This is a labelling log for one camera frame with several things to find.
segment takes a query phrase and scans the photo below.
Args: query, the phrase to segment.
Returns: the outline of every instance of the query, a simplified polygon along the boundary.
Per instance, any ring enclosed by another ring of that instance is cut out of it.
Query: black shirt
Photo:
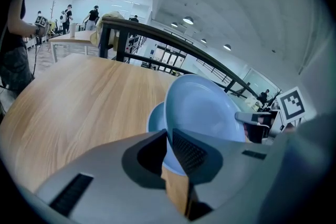
[[[25,14],[26,14],[25,0],[22,0],[20,18],[23,19],[23,17],[25,17]],[[25,46],[25,43],[22,39],[22,36],[10,33],[7,27],[5,35],[4,35],[4,39],[1,45],[0,55],[3,55],[4,53],[8,51],[14,50],[15,48],[24,47],[24,46]]]
[[[259,101],[262,103],[262,104],[265,104],[267,102],[267,93],[265,92],[262,92],[259,96]]]
[[[67,14],[67,24],[70,24],[70,16],[72,16],[72,12],[69,9],[65,10],[65,13]]]
[[[89,20],[93,20],[93,21],[95,21],[95,20],[98,18],[98,14],[99,14],[98,11],[96,11],[96,10],[91,10],[91,11],[90,11],[90,17],[89,17]]]

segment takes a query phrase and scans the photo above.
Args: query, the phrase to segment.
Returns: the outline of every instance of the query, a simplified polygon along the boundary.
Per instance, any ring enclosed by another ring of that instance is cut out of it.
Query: black vent slot
[[[255,151],[243,151],[242,154],[253,157],[253,158],[257,158],[257,159],[265,159],[266,158],[266,154],[255,152]]]
[[[207,153],[177,133],[173,134],[173,151],[186,174],[199,168]]]
[[[63,216],[69,216],[92,180],[91,176],[78,174],[50,204],[50,207]]]

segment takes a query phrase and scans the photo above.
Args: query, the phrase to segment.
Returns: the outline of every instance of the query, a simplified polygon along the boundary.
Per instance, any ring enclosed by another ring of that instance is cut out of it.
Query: staircase railing
[[[227,86],[224,86],[222,84],[219,84],[215,82],[218,86],[222,87],[225,92],[233,92],[236,93],[238,96],[241,96],[240,93],[237,93],[236,91],[232,90],[232,86],[235,83],[238,83],[241,85],[244,89],[249,91],[253,96],[258,97],[258,95],[236,74],[234,74],[230,69],[228,69],[225,65],[217,61],[215,58],[211,57],[204,51],[198,49],[197,47],[187,43],[186,41],[177,38],[165,31],[162,31],[160,29],[157,29],[155,27],[133,22],[130,20],[125,19],[117,19],[117,18],[110,18],[110,17],[103,17],[103,30],[102,35],[100,39],[100,49],[99,49],[99,57],[107,58],[108,55],[108,49],[109,47],[109,38],[110,38],[110,30],[114,29],[119,32],[119,39],[117,44],[117,56],[115,57],[116,61],[124,62],[125,57],[140,60],[143,62],[147,62],[150,65],[157,65],[162,66],[166,68],[170,68],[171,70],[175,70],[177,72],[180,72],[182,74],[193,74],[192,72],[178,68],[172,65],[168,65],[167,63],[163,63],[160,61],[153,60],[148,57],[139,56],[135,54],[130,54],[126,52],[126,45],[128,44],[129,35],[140,35],[146,38],[150,38],[159,42],[162,42],[164,44],[167,44],[169,46],[172,46],[178,50],[181,50],[187,54],[190,54],[200,61],[206,63],[209,66],[212,66],[214,69],[218,70],[219,72],[223,73],[226,77],[225,79],[229,79],[230,82]]]

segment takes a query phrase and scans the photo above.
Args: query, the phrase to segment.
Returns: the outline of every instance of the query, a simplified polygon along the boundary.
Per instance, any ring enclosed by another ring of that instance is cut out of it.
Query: table
[[[90,36],[94,33],[95,31],[79,31],[75,32],[75,37],[70,37],[70,34],[58,36],[49,39],[50,45],[51,45],[51,54],[54,62],[57,62],[57,55],[56,55],[56,45],[57,44],[62,44],[62,45],[67,45],[68,48],[70,48],[70,45],[76,44],[76,45],[82,45],[84,46],[85,49],[85,55],[88,54],[88,46],[89,47],[95,47],[97,46],[93,45],[90,41]]]
[[[127,63],[71,54],[35,79],[0,125],[2,158],[13,179],[35,192],[58,169],[89,149],[145,133],[151,110],[174,76]],[[188,177],[163,169],[181,213]]]

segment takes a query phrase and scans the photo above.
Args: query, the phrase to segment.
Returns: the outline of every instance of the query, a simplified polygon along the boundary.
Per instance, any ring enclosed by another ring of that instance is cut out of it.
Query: light blue bowl
[[[153,108],[147,118],[146,132],[157,132],[165,129],[163,118],[164,102]]]
[[[245,142],[244,126],[236,121],[239,111],[232,99],[214,82],[187,74],[176,79],[164,101],[168,135],[174,128]]]
[[[157,132],[165,129],[163,118],[164,102],[153,108],[147,119],[146,132]],[[175,174],[185,176],[185,173],[175,157],[173,150],[167,139],[167,153],[163,160],[163,166]]]

